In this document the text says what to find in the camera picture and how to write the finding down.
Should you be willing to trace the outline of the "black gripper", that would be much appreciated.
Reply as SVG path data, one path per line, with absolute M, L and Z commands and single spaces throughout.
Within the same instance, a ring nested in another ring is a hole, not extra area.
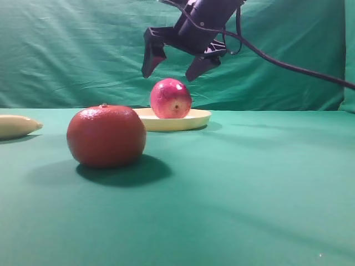
M 149 27 L 144 33 L 145 52 L 141 72 L 149 78 L 155 68 L 167 59 L 164 46 L 169 45 L 195 56 L 187 69 L 187 81 L 220 66 L 219 57 L 227 52 L 225 42 L 216 40 L 220 31 L 236 13 L 240 16 L 244 1 L 162 1 L 181 10 L 172 27 Z

